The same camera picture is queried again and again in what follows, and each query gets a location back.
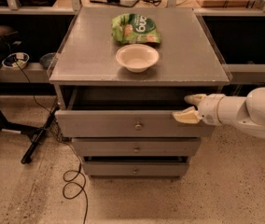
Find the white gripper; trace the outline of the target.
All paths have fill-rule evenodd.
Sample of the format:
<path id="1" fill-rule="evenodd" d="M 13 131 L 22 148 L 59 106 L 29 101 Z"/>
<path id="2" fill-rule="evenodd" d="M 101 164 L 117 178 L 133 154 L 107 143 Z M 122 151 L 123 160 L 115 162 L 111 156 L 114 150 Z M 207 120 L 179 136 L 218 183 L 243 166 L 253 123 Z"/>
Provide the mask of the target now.
<path id="1" fill-rule="evenodd" d="M 201 120 L 207 125 L 219 126 L 221 124 L 217 114 L 220 101 L 224 94 L 192 94 L 184 97 L 186 103 L 196 105 L 182 111 L 175 111 L 173 117 L 176 121 L 186 124 L 197 124 Z"/>

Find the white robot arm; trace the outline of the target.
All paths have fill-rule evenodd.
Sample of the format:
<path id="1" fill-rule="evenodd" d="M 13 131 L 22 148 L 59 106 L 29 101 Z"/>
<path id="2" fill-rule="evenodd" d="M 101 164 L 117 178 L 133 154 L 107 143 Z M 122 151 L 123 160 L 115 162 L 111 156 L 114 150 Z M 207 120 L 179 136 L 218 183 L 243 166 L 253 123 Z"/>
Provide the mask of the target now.
<path id="1" fill-rule="evenodd" d="M 213 126 L 226 124 L 265 139 L 265 87 L 254 89 L 246 96 L 194 94 L 184 100 L 191 107 L 173 113 L 178 122 L 197 124 L 203 121 Z"/>

